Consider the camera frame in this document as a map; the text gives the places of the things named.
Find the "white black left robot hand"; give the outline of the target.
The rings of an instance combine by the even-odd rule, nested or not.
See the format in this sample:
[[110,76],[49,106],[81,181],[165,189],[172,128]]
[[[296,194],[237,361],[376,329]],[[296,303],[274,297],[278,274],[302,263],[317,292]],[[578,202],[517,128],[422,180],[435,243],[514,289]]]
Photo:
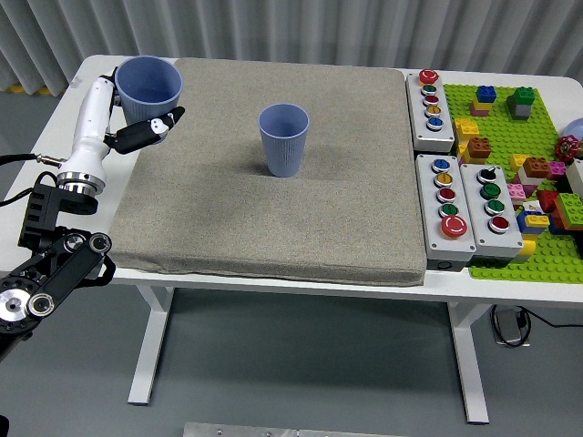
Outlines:
[[160,66],[118,66],[100,76],[82,103],[72,154],[58,173],[58,184],[103,189],[102,161],[111,149],[126,155],[161,142],[185,112],[178,105],[183,88],[180,72]]

